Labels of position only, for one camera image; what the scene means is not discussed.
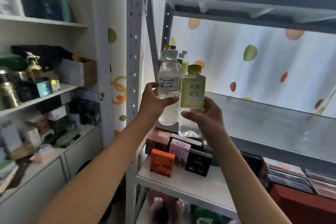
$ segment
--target gold perfume bottle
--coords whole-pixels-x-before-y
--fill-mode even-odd
[[[27,52],[27,59],[29,60],[28,73],[33,81],[42,79],[42,67],[39,64],[39,56]]]

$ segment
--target person's right hand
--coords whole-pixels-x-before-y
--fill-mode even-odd
[[[196,122],[202,134],[210,141],[219,134],[226,133],[222,110],[211,98],[204,98],[204,114],[183,111],[181,115]]]

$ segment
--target person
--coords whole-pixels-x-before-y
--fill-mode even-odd
[[[109,205],[137,148],[164,108],[179,98],[158,99],[158,83],[145,86],[136,117],[43,211],[39,224],[96,224]],[[228,136],[221,109],[205,98],[204,114],[182,112],[196,122],[215,151],[242,224],[291,223],[263,188]]]

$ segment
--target yellow-green bottle cap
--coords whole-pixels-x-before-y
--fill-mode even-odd
[[[188,74],[199,74],[202,71],[202,67],[200,65],[189,65],[188,66]]]

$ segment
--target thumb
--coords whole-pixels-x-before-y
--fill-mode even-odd
[[[166,107],[168,105],[172,105],[176,103],[178,100],[179,100],[179,97],[169,97],[169,98],[162,99],[161,101],[163,103],[163,106]]]
[[[192,121],[196,122],[197,124],[201,123],[204,120],[204,115],[198,114],[198,113],[195,113],[195,112],[183,111],[183,112],[181,112],[181,115],[182,115],[183,118],[186,118],[188,120],[192,120]]]

